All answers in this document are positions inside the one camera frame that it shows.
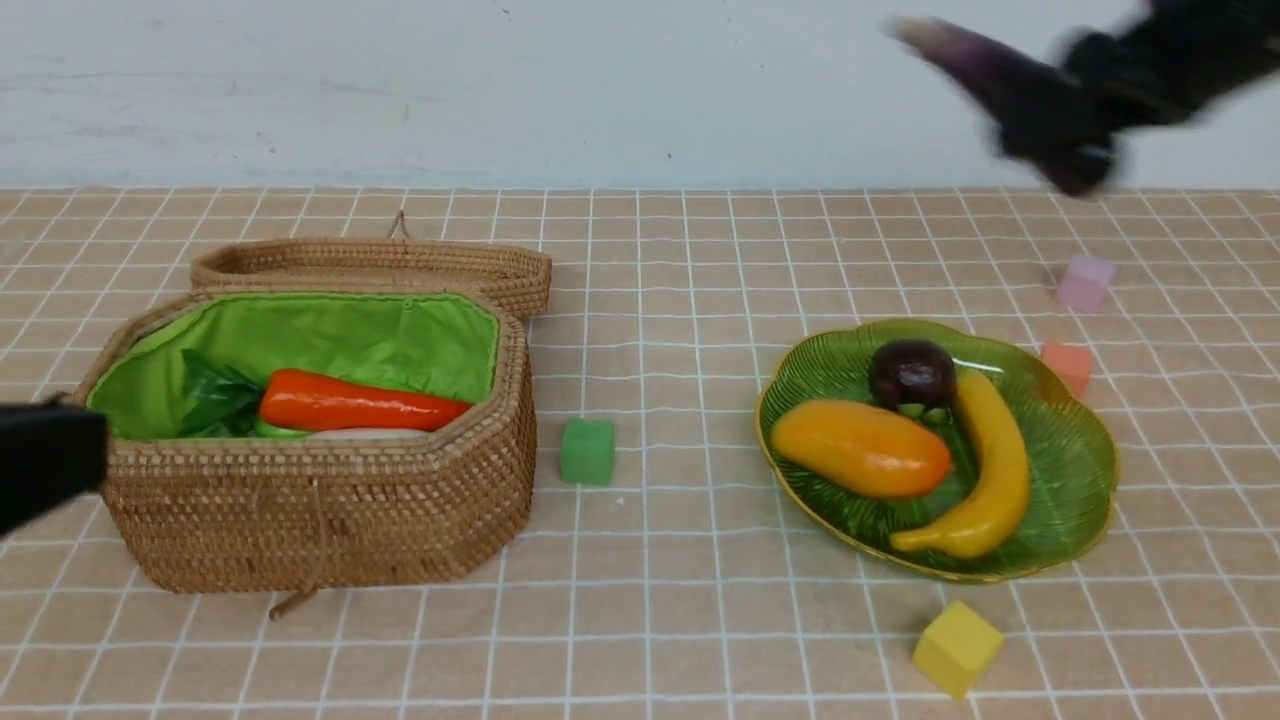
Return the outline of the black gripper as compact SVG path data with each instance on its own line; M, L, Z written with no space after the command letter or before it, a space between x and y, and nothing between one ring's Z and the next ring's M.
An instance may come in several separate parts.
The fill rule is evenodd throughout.
M998 45L996 68L1007 95L998 150L1066 196L1101 190L1120 163L1121 133L1193 113L1184 87L1193 45L1187 32L1089 31L1057 65Z

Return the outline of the black second robot arm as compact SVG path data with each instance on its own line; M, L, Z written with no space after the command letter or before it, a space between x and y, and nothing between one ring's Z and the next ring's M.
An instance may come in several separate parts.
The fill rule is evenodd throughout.
M108 477L110 430L101 413L61 396L1 405L1 534L44 518Z

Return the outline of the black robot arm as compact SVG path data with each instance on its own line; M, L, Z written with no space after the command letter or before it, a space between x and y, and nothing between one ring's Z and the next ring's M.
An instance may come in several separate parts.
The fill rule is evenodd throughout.
M1179 126L1277 70L1275 1L1155 1L1126 28L1082 31L1055 64L1005 53L998 146L1055 190L1100 190L1133 129Z

